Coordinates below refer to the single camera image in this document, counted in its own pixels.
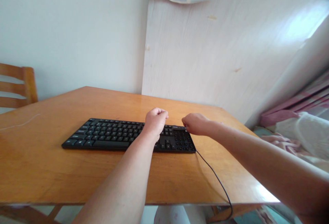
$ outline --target fist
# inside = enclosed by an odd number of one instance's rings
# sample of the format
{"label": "fist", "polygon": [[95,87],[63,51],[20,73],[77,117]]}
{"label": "fist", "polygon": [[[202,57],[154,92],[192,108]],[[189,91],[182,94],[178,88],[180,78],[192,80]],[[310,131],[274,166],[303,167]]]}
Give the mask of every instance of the fist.
{"label": "fist", "polygon": [[152,109],[146,114],[143,132],[152,134],[155,137],[155,141],[158,141],[168,118],[169,116],[166,110],[160,108]]}
{"label": "fist", "polygon": [[183,125],[189,133],[205,136],[207,123],[210,120],[199,113],[190,113],[182,119]]}

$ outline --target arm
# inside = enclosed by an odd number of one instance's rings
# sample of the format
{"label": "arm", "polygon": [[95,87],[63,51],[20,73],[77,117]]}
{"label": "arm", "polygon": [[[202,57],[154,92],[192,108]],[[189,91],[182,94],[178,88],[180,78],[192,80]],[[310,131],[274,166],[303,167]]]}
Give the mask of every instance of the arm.
{"label": "arm", "polygon": [[182,119],[186,130],[224,146],[262,185],[292,209],[303,223],[329,218],[329,174],[300,158],[201,114]]}
{"label": "arm", "polygon": [[159,140],[167,118],[168,112],[163,109],[155,108],[147,113],[143,131],[73,224],[140,223],[154,144]]}

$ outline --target keyboard cable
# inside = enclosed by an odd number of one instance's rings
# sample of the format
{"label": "keyboard cable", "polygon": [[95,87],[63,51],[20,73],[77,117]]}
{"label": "keyboard cable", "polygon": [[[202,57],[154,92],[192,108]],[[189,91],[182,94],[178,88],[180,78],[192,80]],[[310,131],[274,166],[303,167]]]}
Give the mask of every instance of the keyboard cable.
{"label": "keyboard cable", "polygon": [[202,157],[202,155],[199,153],[199,151],[196,151],[196,152],[198,152],[199,156],[201,156],[201,158],[205,161],[205,163],[207,163],[207,165],[210,167],[210,169],[214,172],[216,178],[218,179],[220,185],[222,186],[222,188],[223,188],[223,190],[224,190],[224,192],[225,192],[225,194],[226,194],[226,196],[227,196],[227,199],[228,199],[228,201],[229,201],[230,208],[231,208],[231,213],[230,213],[229,217],[227,217],[225,220],[222,220],[222,221],[219,221],[219,222],[227,221],[227,220],[229,220],[229,219],[232,217],[232,215],[233,215],[233,207],[232,207],[232,204],[231,204],[231,200],[230,200],[230,198],[229,198],[229,195],[227,194],[227,192],[226,192],[226,190],[225,190],[223,184],[222,184],[221,181],[219,180],[219,178],[218,178],[217,174],[215,173],[215,171],[213,170],[213,168],[212,168],[212,167],[208,164],[208,162]]}

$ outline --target black keyboard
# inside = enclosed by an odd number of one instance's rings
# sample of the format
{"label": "black keyboard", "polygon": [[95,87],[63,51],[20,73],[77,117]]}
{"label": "black keyboard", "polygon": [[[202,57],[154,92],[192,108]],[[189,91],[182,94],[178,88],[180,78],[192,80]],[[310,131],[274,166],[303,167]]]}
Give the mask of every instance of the black keyboard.
{"label": "black keyboard", "polygon": [[[64,149],[126,150],[142,132],[145,123],[89,119],[68,140]],[[155,152],[195,153],[192,138],[184,126],[165,125]]]}

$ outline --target table surface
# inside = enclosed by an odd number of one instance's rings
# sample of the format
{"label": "table surface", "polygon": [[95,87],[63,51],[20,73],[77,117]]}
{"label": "table surface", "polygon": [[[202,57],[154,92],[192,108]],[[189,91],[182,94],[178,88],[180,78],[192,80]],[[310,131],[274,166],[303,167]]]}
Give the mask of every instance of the table surface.
{"label": "table surface", "polygon": [[[83,87],[1,114],[0,203],[85,203],[124,152],[64,150],[61,144],[89,118],[144,122],[154,107],[169,112],[168,125],[182,125],[182,117],[198,112],[254,135],[222,108]],[[232,203],[278,202],[219,143],[191,136]],[[226,205],[227,198],[197,154],[153,153],[146,204],[181,203]]]}

